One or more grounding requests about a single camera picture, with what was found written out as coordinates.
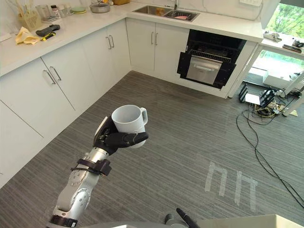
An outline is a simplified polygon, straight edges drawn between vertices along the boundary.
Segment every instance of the bowl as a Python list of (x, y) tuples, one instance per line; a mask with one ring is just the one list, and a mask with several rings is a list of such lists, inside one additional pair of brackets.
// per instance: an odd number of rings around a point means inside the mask
[(107, 3), (94, 3), (90, 5), (92, 13), (106, 13), (110, 11), (110, 5)]

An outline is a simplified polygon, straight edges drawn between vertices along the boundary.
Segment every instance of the white cabinet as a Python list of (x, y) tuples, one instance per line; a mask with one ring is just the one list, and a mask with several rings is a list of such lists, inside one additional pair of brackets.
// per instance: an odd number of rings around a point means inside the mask
[(156, 23), (155, 76), (176, 82), (180, 53), (186, 50), (189, 29)]
[(99, 98), (79, 40), (44, 55), (42, 60), (78, 114)]
[(180, 52), (186, 49), (189, 29), (127, 19), (131, 65), (135, 70), (176, 81)]
[(0, 101), (0, 188), (36, 155), (42, 139)]
[(93, 77), (102, 96), (116, 82), (110, 40), (105, 28), (81, 39), (85, 56), (89, 62)]
[(0, 78), (0, 100), (43, 137), (55, 137), (76, 116), (40, 58)]
[(116, 76), (123, 78), (131, 71), (130, 53), (125, 20), (107, 27), (107, 33), (112, 43), (111, 53)]
[(125, 20), (81, 38), (81, 43), (102, 96), (131, 70)]
[(131, 65), (154, 70), (155, 23), (127, 18)]

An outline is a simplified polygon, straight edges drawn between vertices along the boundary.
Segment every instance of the robotic hand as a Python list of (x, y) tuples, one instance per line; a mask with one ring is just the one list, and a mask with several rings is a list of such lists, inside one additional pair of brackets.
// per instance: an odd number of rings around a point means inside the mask
[(118, 148), (140, 143), (148, 138), (146, 132), (139, 134), (119, 133), (111, 117), (105, 117), (98, 127), (93, 148), (78, 165), (72, 168), (68, 183), (60, 193), (47, 228), (75, 227), (91, 198), (99, 175), (107, 176), (111, 171), (107, 156)]

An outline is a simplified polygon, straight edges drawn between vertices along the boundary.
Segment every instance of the yellow cloth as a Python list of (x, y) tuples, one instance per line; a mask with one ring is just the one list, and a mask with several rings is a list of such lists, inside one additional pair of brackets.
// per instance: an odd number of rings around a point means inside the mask
[(36, 44), (40, 40), (39, 37), (33, 36), (25, 27), (21, 27), (18, 35), (15, 38), (16, 44), (25, 43), (25, 44)]

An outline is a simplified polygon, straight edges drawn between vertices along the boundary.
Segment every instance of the sink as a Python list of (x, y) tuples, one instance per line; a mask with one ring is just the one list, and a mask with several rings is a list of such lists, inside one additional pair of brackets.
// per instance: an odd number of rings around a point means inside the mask
[(164, 17), (177, 19), (177, 20), (185, 20), (192, 22), (199, 14), (198, 13), (190, 13), (185, 11), (179, 11), (179, 10), (171, 10), (164, 14)]
[(145, 13), (145, 14), (151, 14), (156, 16), (163, 16), (164, 14), (172, 11), (170, 8), (164, 8), (164, 7), (157, 7), (157, 6), (145, 6), (140, 9), (137, 9), (133, 12), (137, 13)]

